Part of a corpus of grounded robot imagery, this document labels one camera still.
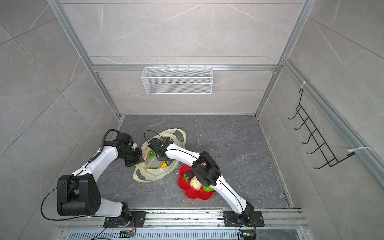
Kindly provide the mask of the red flower shaped plate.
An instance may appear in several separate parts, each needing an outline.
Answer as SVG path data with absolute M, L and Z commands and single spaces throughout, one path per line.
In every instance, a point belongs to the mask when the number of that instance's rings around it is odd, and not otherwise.
M 190 200 L 197 200 L 197 199 L 200 199 L 202 201 L 210 200 L 214 196 L 215 191 L 211 193 L 206 193 L 203 191 L 203 188 L 201 188 L 200 190 L 195 190 L 190 186 L 190 181 L 188 183 L 183 181 L 183 174 L 189 170 L 192 170 L 192 168 L 187 165 L 181 166 L 179 170 L 180 176 L 178 178 L 179 188 L 184 191 L 186 197 L 189 198 Z

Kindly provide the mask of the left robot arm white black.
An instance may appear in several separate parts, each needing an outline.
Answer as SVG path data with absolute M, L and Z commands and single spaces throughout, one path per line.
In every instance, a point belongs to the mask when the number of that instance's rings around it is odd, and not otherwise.
M 135 143 L 101 145 L 96 154 L 71 175 L 61 176 L 57 181 L 57 212 L 67 220 L 81 217 L 103 217 L 108 221 L 128 224 L 132 215 L 127 203 L 114 202 L 102 197 L 97 181 L 106 168 L 115 160 L 122 159 L 131 167 L 144 161 L 141 148 Z

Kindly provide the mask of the dark brown fake fruit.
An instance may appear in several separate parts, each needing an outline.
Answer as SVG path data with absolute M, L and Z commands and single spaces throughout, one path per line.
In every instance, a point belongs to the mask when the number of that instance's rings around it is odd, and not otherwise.
M 192 170 L 189 170 L 187 172 L 185 172 L 183 174 L 183 181 L 185 181 L 186 183 L 188 183 L 189 181 L 191 181 L 193 178 L 195 177 L 195 174 Z

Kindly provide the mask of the yellow plastic bag fruit print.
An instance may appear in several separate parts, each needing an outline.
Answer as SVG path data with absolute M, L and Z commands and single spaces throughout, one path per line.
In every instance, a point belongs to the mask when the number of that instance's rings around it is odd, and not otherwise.
M 184 148 L 186 146 L 187 135 L 181 129 L 164 130 L 159 135 L 156 134 L 152 138 L 163 140 L 165 137 L 169 137 L 179 147 Z M 180 165 L 179 161 L 170 160 L 167 161 L 167 167 L 160 169 L 160 166 L 165 161 L 158 161 L 157 157 L 148 158 L 148 153 L 151 150 L 148 144 L 149 140 L 151 139 L 145 140 L 144 144 L 142 145 L 141 150 L 144 162 L 136 165 L 133 174 L 133 179 L 139 183 L 149 183 L 160 180 L 166 175 L 172 173 Z

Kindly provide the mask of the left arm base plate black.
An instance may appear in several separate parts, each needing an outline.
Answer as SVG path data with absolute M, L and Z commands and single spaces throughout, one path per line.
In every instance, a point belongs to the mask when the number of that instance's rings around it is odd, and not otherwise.
M 104 228 L 142 228 L 146 219 L 146 212 L 130 212 L 127 217 L 106 218 L 103 224 Z

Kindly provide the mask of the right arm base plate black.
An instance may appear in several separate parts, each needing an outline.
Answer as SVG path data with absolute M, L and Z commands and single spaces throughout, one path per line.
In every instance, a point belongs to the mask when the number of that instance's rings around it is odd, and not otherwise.
M 264 227 L 264 217 L 262 212 L 254 211 L 250 217 L 242 217 L 233 211 L 224 211 L 223 218 L 225 227 L 239 227 L 243 225 L 245 227 Z

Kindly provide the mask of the green fake leaf vegetable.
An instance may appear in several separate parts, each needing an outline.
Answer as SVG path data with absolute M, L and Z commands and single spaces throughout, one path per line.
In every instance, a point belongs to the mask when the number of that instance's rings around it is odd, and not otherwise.
M 211 193 L 215 191 L 213 188 L 210 188 L 210 187 L 202 186 L 202 188 L 203 188 L 203 191 L 206 193 Z

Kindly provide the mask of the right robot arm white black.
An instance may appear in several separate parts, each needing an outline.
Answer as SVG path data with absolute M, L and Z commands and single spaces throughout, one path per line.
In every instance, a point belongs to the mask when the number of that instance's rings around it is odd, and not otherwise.
M 191 152 L 177 146 L 170 138 L 165 138 L 162 141 L 154 138 L 149 141 L 148 146 L 158 156 L 165 155 L 169 159 L 191 167 L 202 185 L 212 188 L 226 200 L 242 225 L 250 226 L 254 223 L 255 208 L 227 183 L 220 167 L 208 152 Z

